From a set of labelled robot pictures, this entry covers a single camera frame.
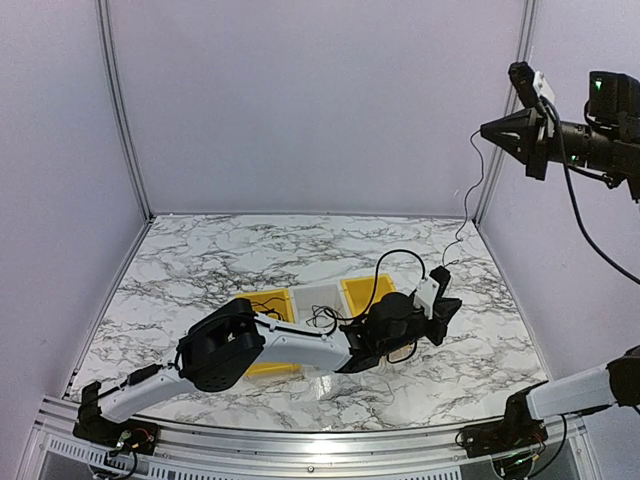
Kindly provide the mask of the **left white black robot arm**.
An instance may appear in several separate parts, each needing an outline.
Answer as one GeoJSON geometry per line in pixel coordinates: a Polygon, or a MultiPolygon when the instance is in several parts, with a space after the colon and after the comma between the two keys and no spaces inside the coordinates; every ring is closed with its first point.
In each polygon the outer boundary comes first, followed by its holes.
{"type": "Polygon", "coordinates": [[[276,320],[235,299],[191,327],[176,347],[173,362],[130,373],[107,391],[94,381],[81,393],[75,437],[115,446],[127,430],[155,428],[133,415],[172,397],[230,389],[255,363],[290,363],[339,374],[355,374],[422,338],[439,346],[461,308],[458,298],[438,296],[420,305],[416,295],[393,292],[346,325],[326,331],[276,320]]]}

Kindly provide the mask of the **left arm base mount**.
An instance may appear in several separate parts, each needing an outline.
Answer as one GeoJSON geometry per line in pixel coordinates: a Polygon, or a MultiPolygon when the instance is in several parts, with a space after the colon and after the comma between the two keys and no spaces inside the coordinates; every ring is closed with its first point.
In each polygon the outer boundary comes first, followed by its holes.
{"type": "Polygon", "coordinates": [[[94,381],[81,391],[81,404],[73,427],[76,438],[108,447],[114,455],[120,452],[135,452],[152,455],[158,441],[160,428],[156,423],[128,419],[121,423],[107,420],[102,415],[99,401],[116,388],[100,392],[101,383],[94,381]]]}

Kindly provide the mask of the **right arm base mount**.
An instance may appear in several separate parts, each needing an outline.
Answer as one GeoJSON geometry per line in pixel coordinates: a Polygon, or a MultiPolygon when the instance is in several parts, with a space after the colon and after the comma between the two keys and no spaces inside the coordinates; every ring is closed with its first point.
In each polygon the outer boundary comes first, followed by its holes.
{"type": "Polygon", "coordinates": [[[528,409],[527,395],[545,382],[510,395],[501,420],[486,421],[461,428],[455,443],[469,458],[494,455],[541,444],[548,439],[542,420],[534,419],[528,409]]]}

